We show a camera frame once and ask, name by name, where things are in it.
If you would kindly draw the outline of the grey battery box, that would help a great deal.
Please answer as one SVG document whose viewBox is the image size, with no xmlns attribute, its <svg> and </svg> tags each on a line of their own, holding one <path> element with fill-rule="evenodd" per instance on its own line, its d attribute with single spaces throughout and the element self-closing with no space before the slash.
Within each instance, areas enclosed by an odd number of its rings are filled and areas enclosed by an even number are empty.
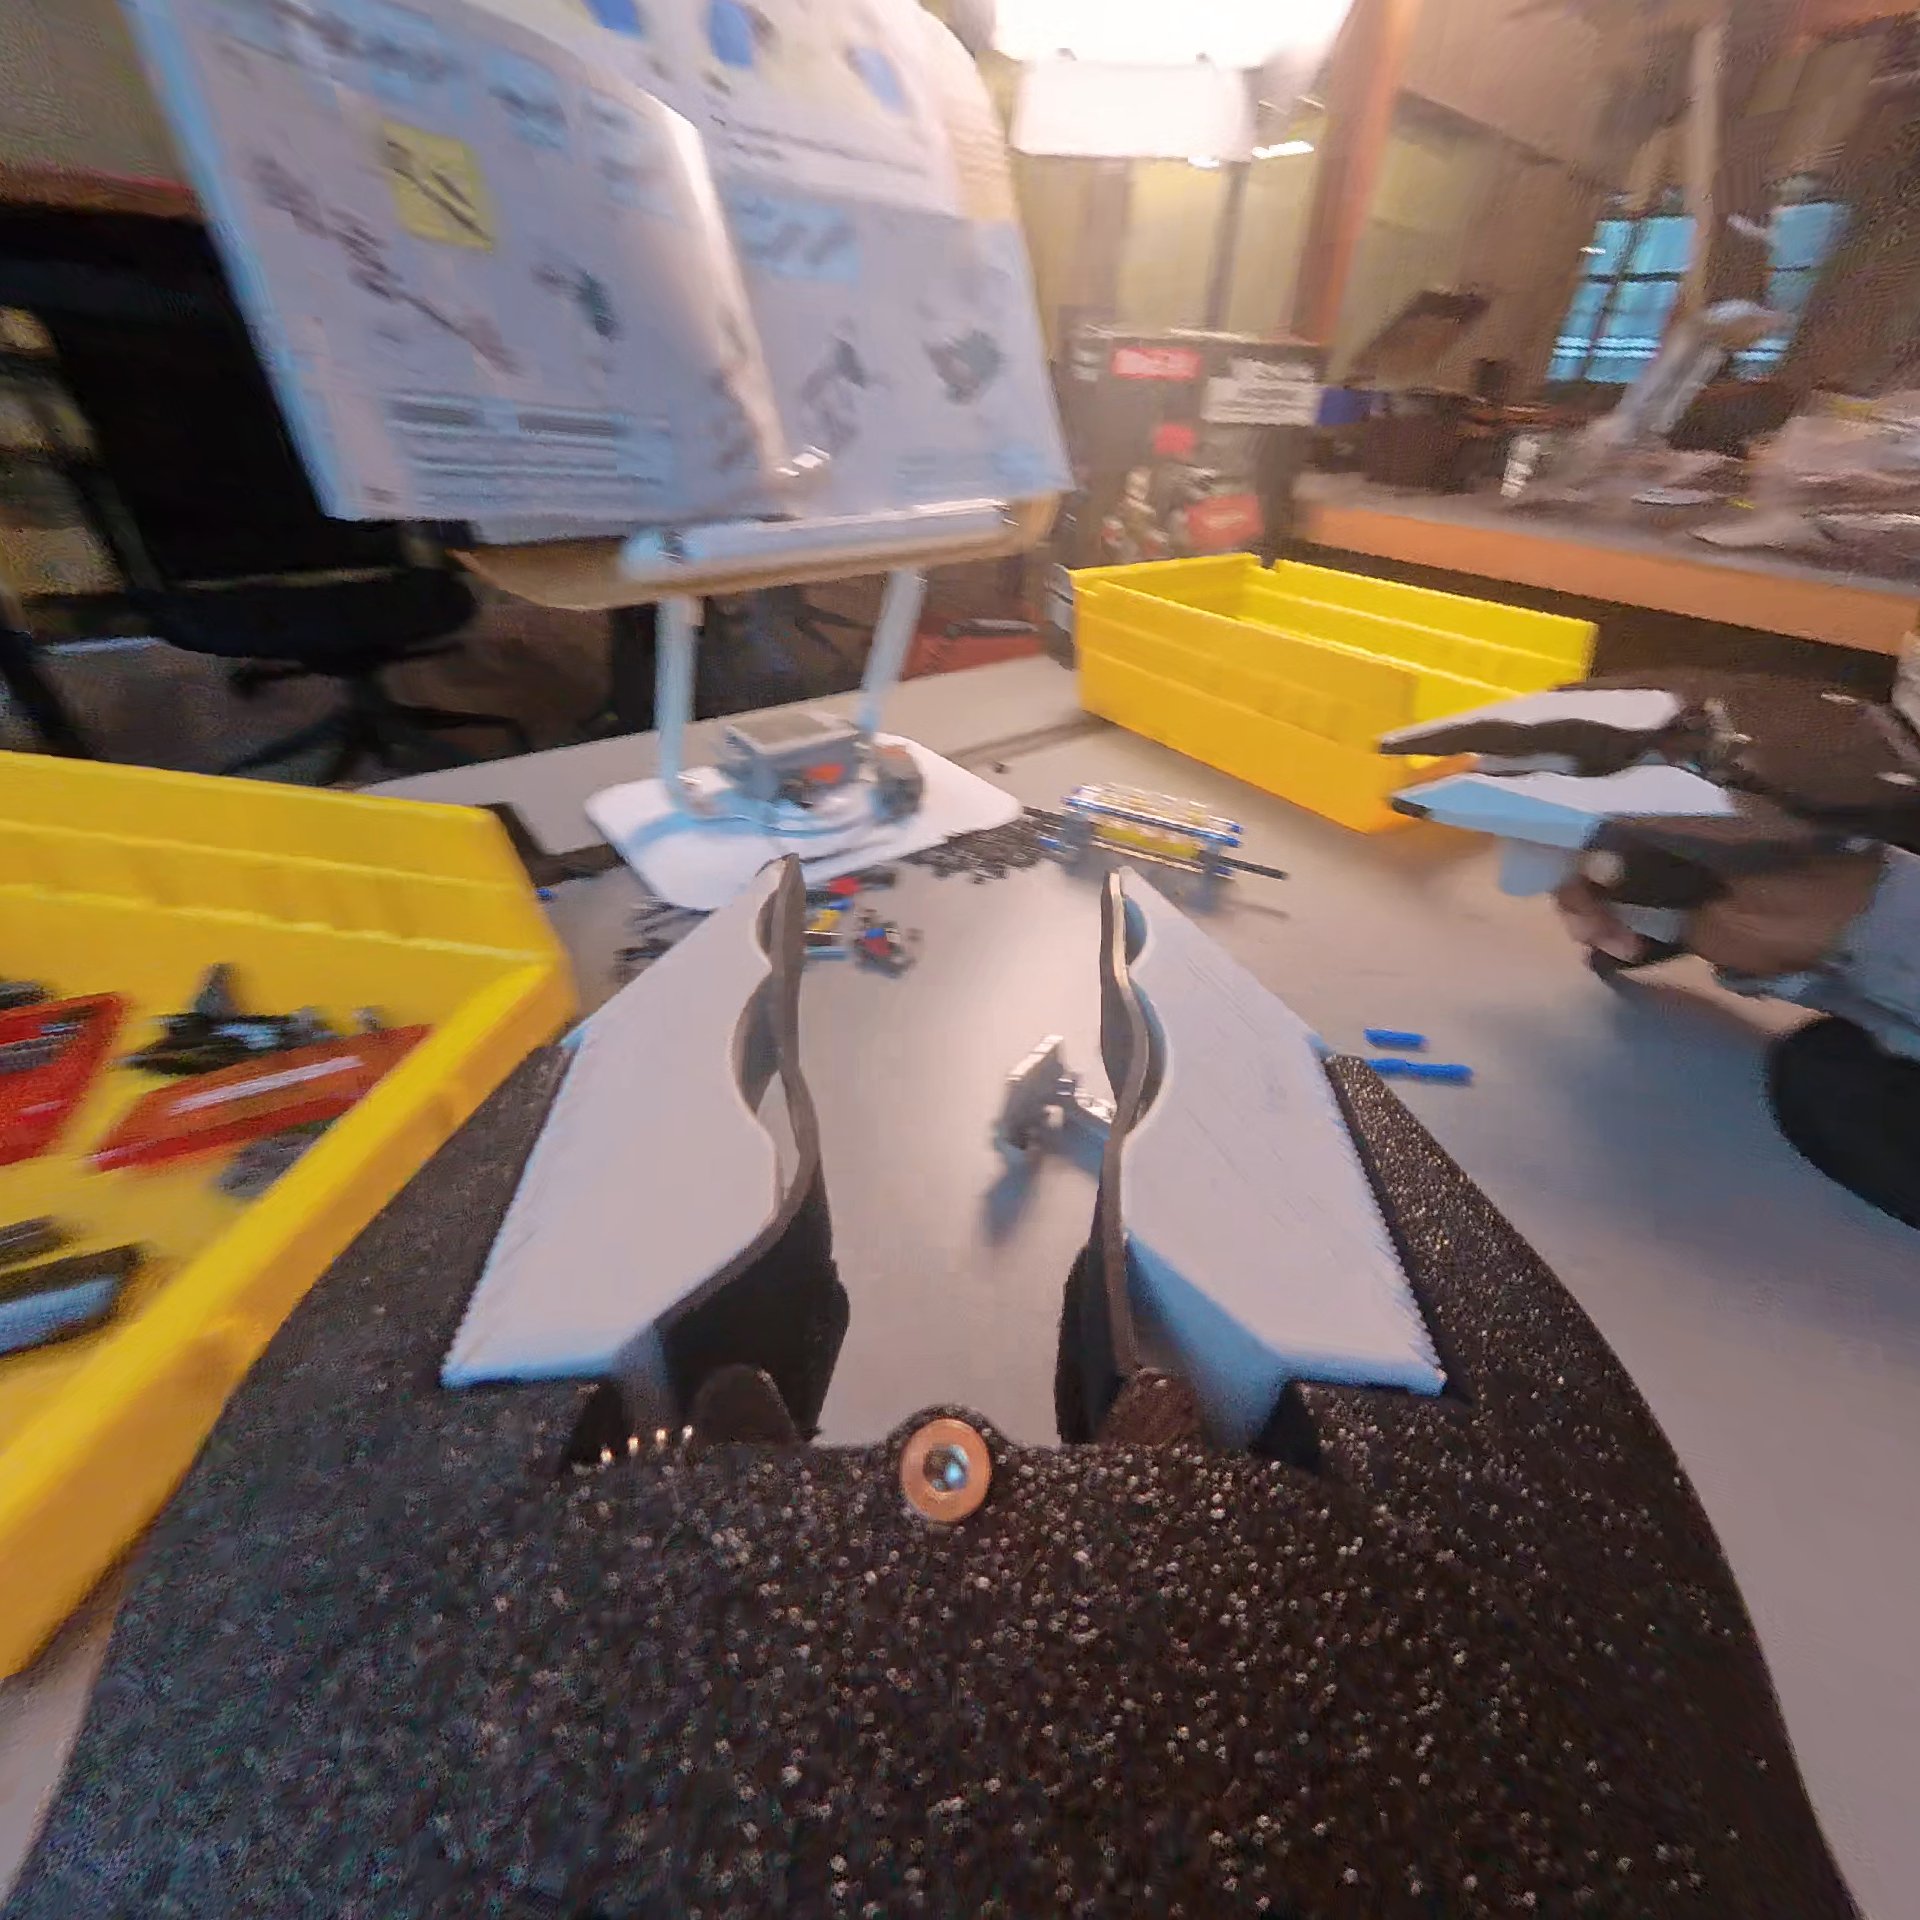
<svg viewBox="0 0 1920 1920">
<path fill-rule="evenodd" d="M 742 714 L 719 733 L 715 771 L 746 800 L 812 806 L 858 779 L 859 730 L 822 710 Z"/>
</svg>

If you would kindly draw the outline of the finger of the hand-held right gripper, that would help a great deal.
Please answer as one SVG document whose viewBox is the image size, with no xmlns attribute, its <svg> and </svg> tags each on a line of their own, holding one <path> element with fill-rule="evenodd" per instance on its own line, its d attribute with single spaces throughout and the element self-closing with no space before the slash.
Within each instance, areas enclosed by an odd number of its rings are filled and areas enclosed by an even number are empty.
<svg viewBox="0 0 1920 1920">
<path fill-rule="evenodd" d="M 1489 778 L 1609 778 L 1709 752 L 1713 718 L 1668 688 L 1549 688 L 1378 738 L 1381 757 L 1467 761 Z"/>
<path fill-rule="evenodd" d="M 1555 850 L 1591 849 L 1609 824 L 1717 824 L 1737 817 L 1733 794 L 1668 763 L 1612 776 L 1445 776 L 1399 792 L 1390 806 L 1420 824 Z"/>
</svg>

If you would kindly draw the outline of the person's right hand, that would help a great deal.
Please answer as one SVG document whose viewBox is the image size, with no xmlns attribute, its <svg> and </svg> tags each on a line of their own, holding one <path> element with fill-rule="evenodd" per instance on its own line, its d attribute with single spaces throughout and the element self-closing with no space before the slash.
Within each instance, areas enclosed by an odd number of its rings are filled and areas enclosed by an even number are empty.
<svg viewBox="0 0 1920 1920">
<path fill-rule="evenodd" d="M 1551 892 L 1567 934 L 1612 970 L 1646 965 L 1667 945 L 1737 977 L 1814 970 L 1881 888 L 1883 850 L 1822 854 L 1739 875 L 1701 907 L 1681 912 L 1660 939 L 1630 925 L 1612 890 L 1574 875 Z"/>
</svg>

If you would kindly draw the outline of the pile of black pins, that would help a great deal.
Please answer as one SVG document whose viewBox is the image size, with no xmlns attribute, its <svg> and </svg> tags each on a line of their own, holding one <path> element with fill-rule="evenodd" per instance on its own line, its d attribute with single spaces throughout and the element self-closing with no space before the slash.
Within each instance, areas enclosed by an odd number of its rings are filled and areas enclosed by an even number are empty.
<svg viewBox="0 0 1920 1920">
<path fill-rule="evenodd" d="M 1063 828 L 1063 813 L 1043 806 L 1021 806 L 1011 824 L 947 836 L 930 849 L 900 854 L 899 862 L 939 880 L 1006 880 L 1012 873 L 1029 873 L 1057 859 L 1061 854 Z"/>
</svg>

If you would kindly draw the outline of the black office chair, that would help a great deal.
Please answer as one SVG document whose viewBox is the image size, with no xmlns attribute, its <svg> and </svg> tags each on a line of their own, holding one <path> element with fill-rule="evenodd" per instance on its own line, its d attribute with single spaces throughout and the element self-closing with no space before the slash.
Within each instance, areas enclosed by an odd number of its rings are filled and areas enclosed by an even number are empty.
<svg viewBox="0 0 1920 1920">
<path fill-rule="evenodd" d="M 478 601 L 469 574 L 398 521 L 327 516 L 217 250 L 149 212 L 4 205 L 4 308 L 31 318 L 86 430 L 81 496 L 147 630 L 231 669 L 244 698 L 276 681 L 335 688 L 321 720 L 221 766 L 321 784 L 365 768 L 474 763 L 523 723 L 412 704 L 399 665 L 445 659 Z"/>
</svg>

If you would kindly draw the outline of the yellow storage bin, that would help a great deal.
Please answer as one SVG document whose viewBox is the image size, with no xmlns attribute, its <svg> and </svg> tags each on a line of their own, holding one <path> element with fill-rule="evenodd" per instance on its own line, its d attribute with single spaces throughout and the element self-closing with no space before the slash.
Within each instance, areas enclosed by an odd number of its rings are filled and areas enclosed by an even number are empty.
<svg viewBox="0 0 1920 1920">
<path fill-rule="evenodd" d="M 1059 588 L 1090 714 L 1355 832 L 1406 828 L 1397 794 L 1470 768 L 1383 736 L 1583 681 L 1598 644 L 1588 619 L 1243 554 Z"/>
<path fill-rule="evenodd" d="M 575 1011 L 502 825 L 2 758 L 2 1674 L 151 1524 L 327 1264 Z M 207 973 L 317 1034 L 236 1099 L 306 1137 L 254 1195 L 201 1080 L 134 1065 Z"/>
</svg>

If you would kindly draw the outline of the printed task instruction sheet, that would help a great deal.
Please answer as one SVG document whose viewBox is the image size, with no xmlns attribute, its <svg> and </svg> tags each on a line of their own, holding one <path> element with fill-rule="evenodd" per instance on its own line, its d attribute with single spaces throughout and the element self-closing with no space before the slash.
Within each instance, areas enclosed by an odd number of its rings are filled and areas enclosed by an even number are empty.
<svg viewBox="0 0 1920 1920">
<path fill-rule="evenodd" d="M 586 2 L 620 73 L 681 113 L 719 179 L 1012 225 L 993 97 L 913 2 Z"/>
</svg>

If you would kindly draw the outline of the person's black clothing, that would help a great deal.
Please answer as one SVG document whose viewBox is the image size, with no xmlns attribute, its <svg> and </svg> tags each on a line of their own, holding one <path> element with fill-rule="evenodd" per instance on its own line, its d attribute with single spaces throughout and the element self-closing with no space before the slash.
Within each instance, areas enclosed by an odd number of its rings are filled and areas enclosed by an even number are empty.
<svg viewBox="0 0 1920 1920">
<path fill-rule="evenodd" d="M 1835 1186 L 1918 1228 L 1918 1062 L 1822 1018 L 1766 1052 L 1766 1109 Z"/>
</svg>

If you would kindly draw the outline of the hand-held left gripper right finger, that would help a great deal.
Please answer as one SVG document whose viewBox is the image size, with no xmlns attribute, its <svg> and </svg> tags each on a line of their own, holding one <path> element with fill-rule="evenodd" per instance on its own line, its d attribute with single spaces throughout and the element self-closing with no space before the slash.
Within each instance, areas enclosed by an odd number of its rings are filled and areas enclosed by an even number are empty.
<svg viewBox="0 0 1920 1920">
<path fill-rule="evenodd" d="M 1177 1430 L 1235 1451 L 1310 1385 L 1438 1401 L 1442 1353 L 1331 1046 L 1131 870 L 1107 878 L 1098 988 L 1110 1117 L 1063 1294 L 1061 1438 L 1117 1438 L 1149 1385 L 1186 1395 Z"/>
</svg>

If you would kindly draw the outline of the pile of small mixed pieces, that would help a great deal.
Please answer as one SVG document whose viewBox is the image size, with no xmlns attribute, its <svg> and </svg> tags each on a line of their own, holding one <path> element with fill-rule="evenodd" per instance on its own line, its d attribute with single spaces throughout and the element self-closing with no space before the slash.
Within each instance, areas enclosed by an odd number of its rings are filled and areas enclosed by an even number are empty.
<svg viewBox="0 0 1920 1920">
<path fill-rule="evenodd" d="M 908 972 L 918 957 L 921 934 L 882 909 L 899 880 L 900 868 L 889 862 L 809 885 L 802 930 L 806 960 L 854 957 L 889 977 Z M 653 901 L 633 909 L 611 965 L 612 982 L 631 982 L 705 922 L 705 912 Z"/>
</svg>

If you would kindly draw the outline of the silver engine block piece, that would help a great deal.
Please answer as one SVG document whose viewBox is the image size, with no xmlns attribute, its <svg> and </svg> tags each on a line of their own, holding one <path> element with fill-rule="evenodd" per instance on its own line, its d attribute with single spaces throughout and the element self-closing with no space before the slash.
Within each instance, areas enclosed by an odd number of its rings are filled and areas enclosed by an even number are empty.
<svg viewBox="0 0 1920 1920">
<path fill-rule="evenodd" d="M 1114 1117 L 1114 1102 L 1090 1093 L 1070 1068 L 1066 1037 L 1045 1036 L 1009 1070 L 993 1138 L 1009 1162 L 1029 1162 L 1057 1145 L 1101 1153 Z"/>
</svg>

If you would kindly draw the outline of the black printed carton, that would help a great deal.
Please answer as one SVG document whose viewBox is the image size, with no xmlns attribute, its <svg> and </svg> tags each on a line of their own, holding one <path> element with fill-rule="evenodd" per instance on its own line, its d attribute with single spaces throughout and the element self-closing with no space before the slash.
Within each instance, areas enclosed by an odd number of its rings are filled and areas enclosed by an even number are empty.
<svg viewBox="0 0 1920 1920">
<path fill-rule="evenodd" d="M 1077 323 L 1066 334 L 1070 570 L 1254 554 L 1292 538 L 1324 398 L 1314 344 Z"/>
</svg>

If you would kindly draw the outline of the transparent brick assembly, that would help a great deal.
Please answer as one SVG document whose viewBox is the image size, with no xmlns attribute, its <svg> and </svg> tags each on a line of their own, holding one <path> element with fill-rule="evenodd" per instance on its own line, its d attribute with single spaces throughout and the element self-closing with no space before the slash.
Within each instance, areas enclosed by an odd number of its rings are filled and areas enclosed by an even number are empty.
<svg viewBox="0 0 1920 1920">
<path fill-rule="evenodd" d="M 1110 853 L 1205 880 L 1289 878 L 1243 853 L 1235 819 L 1197 800 L 1137 784 L 1081 781 L 1047 817 L 1041 841 L 1067 864 L 1090 853 Z"/>
</svg>

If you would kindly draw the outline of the person's right forearm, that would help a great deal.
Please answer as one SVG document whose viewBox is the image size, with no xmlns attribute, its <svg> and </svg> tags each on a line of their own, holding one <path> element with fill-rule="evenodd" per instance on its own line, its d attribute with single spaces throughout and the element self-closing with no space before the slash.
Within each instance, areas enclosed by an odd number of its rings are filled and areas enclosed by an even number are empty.
<svg viewBox="0 0 1920 1920">
<path fill-rule="evenodd" d="M 1918 854 L 1879 853 L 1865 906 L 1807 968 L 1777 973 L 1714 968 L 1721 988 L 1862 1028 L 1887 1057 L 1918 1060 Z"/>
</svg>

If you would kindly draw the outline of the wooden background table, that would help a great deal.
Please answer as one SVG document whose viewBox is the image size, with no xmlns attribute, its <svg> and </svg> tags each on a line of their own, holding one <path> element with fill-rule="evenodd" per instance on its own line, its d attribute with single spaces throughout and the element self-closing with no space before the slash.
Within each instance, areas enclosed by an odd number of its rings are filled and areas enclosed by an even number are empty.
<svg viewBox="0 0 1920 1920">
<path fill-rule="evenodd" d="M 1706 544 L 1587 530 L 1500 512 L 1470 496 L 1395 496 L 1377 488 L 1302 493 L 1300 536 L 1369 561 L 1706 619 L 1873 656 L 1898 656 L 1916 625 L 1916 586 L 1725 555 Z"/>
</svg>

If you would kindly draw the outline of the instruction booklet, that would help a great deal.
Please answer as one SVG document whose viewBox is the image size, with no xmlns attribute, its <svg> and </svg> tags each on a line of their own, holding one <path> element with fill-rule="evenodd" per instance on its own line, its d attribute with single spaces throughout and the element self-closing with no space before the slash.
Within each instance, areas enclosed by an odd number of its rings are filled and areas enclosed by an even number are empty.
<svg viewBox="0 0 1920 1920">
<path fill-rule="evenodd" d="M 329 516 L 487 541 L 1067 484 L 1018 216 L 719 179 L 574 4 L 123 4 Z"/>
</svg>

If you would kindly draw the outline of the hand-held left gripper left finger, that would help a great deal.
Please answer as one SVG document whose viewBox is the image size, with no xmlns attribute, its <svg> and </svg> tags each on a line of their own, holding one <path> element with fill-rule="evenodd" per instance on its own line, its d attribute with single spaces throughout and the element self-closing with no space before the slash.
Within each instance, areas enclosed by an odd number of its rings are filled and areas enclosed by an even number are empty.
<svg viewBox="0 0 1920 1920">
<path fill-rule="evenodd" d="M 820 1429 L 850 1308 L 802 1070 L 806 922 L 780 858 L 583 1022 L 445 1390 L 611 1385 L 652 1430 L 754 1377 L 778 1430 Z"/>
</svg>

